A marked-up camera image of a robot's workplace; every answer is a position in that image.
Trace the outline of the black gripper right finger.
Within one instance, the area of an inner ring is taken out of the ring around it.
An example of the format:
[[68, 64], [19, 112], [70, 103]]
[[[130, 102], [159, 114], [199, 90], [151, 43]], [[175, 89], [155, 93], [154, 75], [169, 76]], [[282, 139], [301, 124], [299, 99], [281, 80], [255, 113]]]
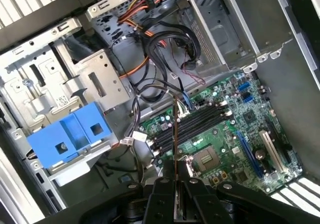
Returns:
[[178, 163], [183, 181], [202, 224], [318, 224], [319, 217], [275, 200], [260, 191], [224, 181], [212, 189]]

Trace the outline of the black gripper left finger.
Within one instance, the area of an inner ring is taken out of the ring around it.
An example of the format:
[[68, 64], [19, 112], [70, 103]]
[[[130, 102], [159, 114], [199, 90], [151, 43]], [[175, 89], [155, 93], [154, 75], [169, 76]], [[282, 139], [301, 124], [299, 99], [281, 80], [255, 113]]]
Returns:
[[163, 165], [153, 184], [138, 185], [85, 211], [81, 224], [172, 224], [174, 222], [174, 161]]

